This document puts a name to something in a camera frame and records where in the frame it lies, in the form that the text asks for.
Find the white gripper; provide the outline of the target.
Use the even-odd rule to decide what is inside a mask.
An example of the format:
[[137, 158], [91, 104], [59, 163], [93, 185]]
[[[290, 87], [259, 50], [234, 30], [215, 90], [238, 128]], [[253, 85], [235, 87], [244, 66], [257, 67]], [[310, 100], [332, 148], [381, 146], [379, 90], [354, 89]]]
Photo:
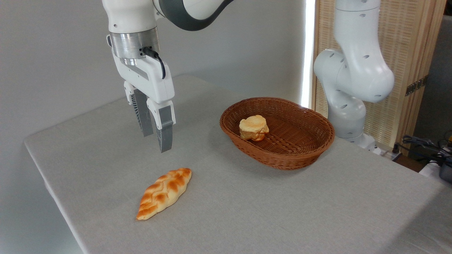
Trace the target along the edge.
[[168, 65], [153, 48], [142, 48], [135, 65], [126, 65], [112, 53], [127, 101], [133, 106], [143, 136], [152, 135], [152, 113], [161, 153], [169, 151], [173, 143], [173, 125], [176, 123], [174, 85]]

